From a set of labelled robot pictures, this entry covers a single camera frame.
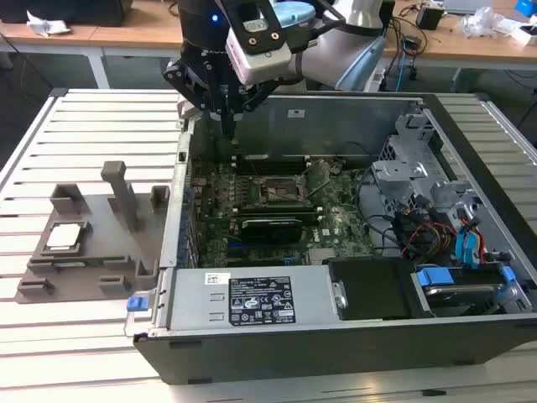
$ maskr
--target blue latch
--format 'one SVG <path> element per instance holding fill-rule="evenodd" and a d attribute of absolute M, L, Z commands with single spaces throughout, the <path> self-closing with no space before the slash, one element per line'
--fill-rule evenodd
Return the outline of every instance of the blue latch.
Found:
<path fill-rule="evenodd" d="M 511 269 L 510 266 L 502 267 L 502 269 L 500 269 L 500 273 L 502 273 L 503 278 L 505 278 L 507 282 L 517 280 L 517 277 L 514 275 L 513 269 Z"/>
<path fill-rule="evenodd" d="M 447 267 L 430 266 L 418 272 L 418 280 L 422 287 L 429 285 L 450 285 L 455 284 Z"/>
<path fill-rule="evenodd" d="M 128 312 L 141 312 L 147 311 L 149 308 L 149 301 L 147 296 L 130 296 L 127 299 L 127 311 Z"/>

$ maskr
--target metal platform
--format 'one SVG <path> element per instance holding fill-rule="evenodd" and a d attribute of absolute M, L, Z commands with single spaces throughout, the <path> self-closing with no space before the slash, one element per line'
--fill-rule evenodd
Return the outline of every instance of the metal platform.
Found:
<path fill-rule="evenodd" d="M 471 96 L 441 100 L 498 180 L 511 186 L 517 206 L 530 212 L 537 205 L 535 151 L 494 105 Z M 535 401 L 537 343 L 469 367 L 168 386 L 123 335 L 125 301 L 16 304 L 56 182 L 75 181 L 84 194 L 111 192 L 99 175 L 105 160 L 124 160 L 138 193 L 170 182 L 176 101 L 172 91 L 51 97 L 0 174 L 0 401 Z M 537 218 L 526 217 L 535 228 Z M 424 396 L 440 390 L 447 396 Z"/>

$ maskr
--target wooden table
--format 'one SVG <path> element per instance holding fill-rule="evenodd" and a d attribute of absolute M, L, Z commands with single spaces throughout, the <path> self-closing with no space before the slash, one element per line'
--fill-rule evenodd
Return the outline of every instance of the wooden table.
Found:
<path fill-rule="evenodd" d="M 396 3 L 394 16 L 410 4 L 420 3 L 417 0 L 399 0 Z M 516 0 L 496 0 L 496 13 L 508 18 L 523 17 L 514 10 Z M 406 19 L 415 23 L 417 13 L 410 13 Z M 521 46 L 516 40 L 498 34 L 496 38 L 465 39 L 455 29 L 460 17 L 446 15 L 442 18 L 435 31 L 425 31 L 429 44 L 423 55 L 416 60 L 419 65 L 443 67 L 474 67 L 499 70 L 537 70 L 537 46 Z M 409 24 L 402 23 L 403 33 L 422 37 L 421 33 Z M 394 31 L 390 29 L 388 46 L 384 56 L 390 58 L 396 52 Z"/>
<path fill-rule="evenodd" d="M 24 53 L 84 55 L 99 88 L 110 88 L 104 56 L 177 57 L 183 41 L 180 21 L 168 12 L 169 3 L 134 0 L 122 27 L 71 25 L 72 32 L 49 38 L 25 24 L 0 24 L 0 29 Z M 13 49 L 0 39 L 0 52 Z"/>
<path fill-rule="evenodd" d="M 495 0 L 496 11 L 512 16 L 516 0 Z M 406 5 L 420 0 L 398 0 L 394 15 Z M 182 43 L 179 19 L 168 12 L 169 3 L 159 0 L 134 0 L 122 27 L 72 26 L 72 33 L 44 38 L 24 24 L 0 24 L 3 33 L 22 52 L 85 55 L 99 88 L 109 88 L 103 57 L 107 55 L 176 57 Z M 415 21 L 415 13 L 407 19 Z M 426 31 L 427 51 L 420 55 L 418 65 L 467 67 L 501 70 L 537 70 L 537 47 L 521 47 L 516 41 L 497 38 L 464 39 L 454 30 L 458 17 L 446 16 L 436 31 Z M 408 24 L 405 34 L 420 36 Z M 11 48 L 0 42 L 0 51 Z M 390 29 L 383 62 L 396 52 L 395 35 Z"/>

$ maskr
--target blue tab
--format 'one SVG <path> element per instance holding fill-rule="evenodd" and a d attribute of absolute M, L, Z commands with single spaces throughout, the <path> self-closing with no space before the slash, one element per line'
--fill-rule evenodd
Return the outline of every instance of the blue tab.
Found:
<path fill-rule="evenodd" d="M 500 270 L 500 273 L 502 273 L 502 276 L 505 278 L 507 282 L 517 280 L 517 276 L 514 275 L 513 269 L 511 269 L 510 266 L 504 266 Z"/>
<path fill-rule="evenodd" d="M 462 247 L 464 246 L 465 235 L 466 235 L 466 232 L 464 230 L 464 227 L 461 227 L 459 229 L 458 234 L 456 235 L 456 242 L 455 242 L 455 257 L 457 259 L 462 259 Z"/>
<path fill-rule="evenodd" d="M 467 247 L 464 251 L 464 256 L 462 261 L 466 264 L 469 264 L 473 269 L 477 268 L 477 263 L 473 259 L 473 250 L 477 244 L 477 235 L 475 233 L 469 232 L 467 234 Z"/>
<path fill-rule="evenodd" d="M 130 296 L 127 299 L 127 311 L 128 312 L 141 312 L 147 311 L 149 308 L 149 301 L 147 296 Z"/>
<path fill-rule="evenodd" d="M 418 280 L 422 287 L 428 285 L 455 284 L 447 267 L 431 266 L 425 267 L 418 272 Z"/>

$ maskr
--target black panel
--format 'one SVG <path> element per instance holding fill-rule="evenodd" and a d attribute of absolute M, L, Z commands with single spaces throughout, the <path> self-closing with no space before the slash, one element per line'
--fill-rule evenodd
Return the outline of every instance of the black panel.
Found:
<path fill-rule="evenodd" d="M 132 0 L 0 0 L 4 23 L 25 23 L 26 10 L 39 18 L 61 19 L 68 24 L 120 26 Z"/>
<path fill-rule="evenodd" d="M 331 259 L 331 279 L 341 282 L 348 306 L 339 309 L 343 321 L 426 317 L 410 274 L 414 265 L 401 258 Z"/>
<path fill-rule="evenodd" d="M 192 344 L 195 347 L 173 349 L 169 347 L 172 339 L 136 338 L 134 346 L 164 382 L 184 385 L 199 379 L 230 382 L 482 364 L 537 338 L 537 328 L 514 324 L 505 321 L 267 331 L 180 338 L 190 343 L 196 341 Z"/>

